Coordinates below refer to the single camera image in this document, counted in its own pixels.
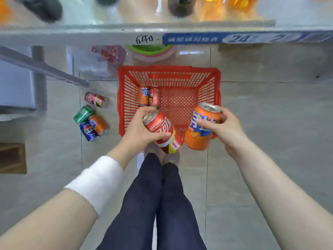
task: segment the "green sprite can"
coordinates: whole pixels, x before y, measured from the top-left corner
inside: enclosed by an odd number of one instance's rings
[[[94,112],[93,108],[89,105],[83,106],[82,109],[73,117],[74,122],[81,125],[82,123],[88,121],[88,118],[90,118]]]

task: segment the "dark leggings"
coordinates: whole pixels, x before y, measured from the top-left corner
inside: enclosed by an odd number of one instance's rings
[[[149,153],[97,250],[152,249],[155,215],[158,250],[206,249],[177,166]]]

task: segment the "shopping basket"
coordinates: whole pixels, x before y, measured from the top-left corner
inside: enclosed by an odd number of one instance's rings
[[[190,66],[122,66],[119,72],[119,134],[138,109],[138,86],[158,86],[160,110],[181,134],[189,126],[200,102],[221,106],[221,72],[217,68]]]

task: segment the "person's right hand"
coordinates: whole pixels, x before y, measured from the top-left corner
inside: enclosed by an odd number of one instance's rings
[[[224,122],[222,124],[211,121],[197,119],[197,123],[207,129],[212,130],[219,139],[224,143],[225,150],[233,157],[235,150],[240,147],[244,141],[248,140],[243,131],[239,119],[227,108],[221,107]]]

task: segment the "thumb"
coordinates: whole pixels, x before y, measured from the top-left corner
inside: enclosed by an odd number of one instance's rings
[[[216,123],[212,121],[203,120],[203,119],[196,119],[196,121],[200,126],[210,129],[212,131],[217,127]]]
[[[170,132],[156,132],[156,133],[152,132],[151,134],[154,141],[159,139],[169,139],[172,135]]]

